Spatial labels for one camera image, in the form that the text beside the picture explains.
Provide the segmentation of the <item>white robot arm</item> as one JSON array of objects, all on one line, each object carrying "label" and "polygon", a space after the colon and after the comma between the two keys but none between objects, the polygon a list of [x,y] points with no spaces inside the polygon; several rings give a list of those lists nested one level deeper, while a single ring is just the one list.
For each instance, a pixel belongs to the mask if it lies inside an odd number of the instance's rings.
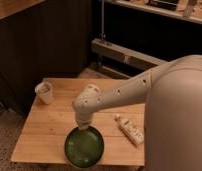
[{"label": "white robot arm", "polygon": [[73,102],[86,129],[100,110],[141,104],[145,171],[202,171],[202,55],[153,67],[108,90],[91,88]]}]

